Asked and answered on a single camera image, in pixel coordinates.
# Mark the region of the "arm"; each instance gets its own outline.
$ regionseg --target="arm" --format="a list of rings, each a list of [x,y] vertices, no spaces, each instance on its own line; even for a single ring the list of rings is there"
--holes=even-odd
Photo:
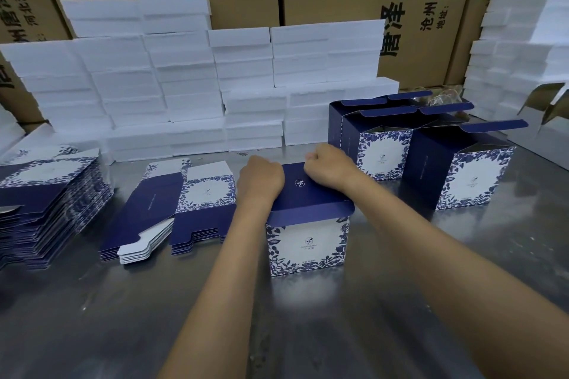
[[[314,181],[349,196],[387,237],[487,378],[569,377],[569,317],[556,305],[433,226],[341,150],[318,146],[304,169]]]
[[[285,183],[278,163],[252,156],[237,182],[237,209],[213,269],[162,367],[160,379],[244,378],[265,223]]]

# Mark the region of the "forearm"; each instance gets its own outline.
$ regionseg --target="forearm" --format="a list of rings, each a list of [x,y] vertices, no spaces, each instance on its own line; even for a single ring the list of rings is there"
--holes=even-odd
[[[245,377],[255,277],[270,207],[255,199],[238,204],[224,245],[160,378]]]
[[[567,377],[569,320],[563,311],[364,174],[347,186],[346,194],[387,237],[487,377]]]

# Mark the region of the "fist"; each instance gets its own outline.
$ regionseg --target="fist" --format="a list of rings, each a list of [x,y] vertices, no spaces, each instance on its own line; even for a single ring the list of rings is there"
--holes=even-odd
[[[354,178],[364,175],[342,150],[330,144],[320,144],[306,155],[304,171],[318,184],[343,194]]]
[[[253,155],[239,173],[237,201],[260,199],[274,202],[285,185],[285,172],[278,162]]]

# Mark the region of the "metal table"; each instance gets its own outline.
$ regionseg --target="metal table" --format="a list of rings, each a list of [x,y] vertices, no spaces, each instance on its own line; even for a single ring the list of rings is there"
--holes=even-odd
[[[300,162],[314,146],[261,150]],[[248,156],[227,160],[234,174]],[[43,272],[0,272],[0,377],[153,378],[220,249],[197,244],[151,259],[101,263],[103,229],[139,182],[148,162],[115,163],[112,203]],[[405,195],[399,183],[388,183]],[[488,206],[436,213],[435,225],[569,310],[569,172],[519,148]],[[459,343],[359,211],[343,267],[271,279],[261,258],[250,339],[252,378],[480,378]]]

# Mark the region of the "person's left arm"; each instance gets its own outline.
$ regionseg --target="person's left arm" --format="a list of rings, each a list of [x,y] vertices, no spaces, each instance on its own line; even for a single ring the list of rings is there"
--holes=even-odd
[[[158,377],[244,378],[265,223],[285,183],[282,166],[252,156],[237,182],[237,209],[210,276]]]

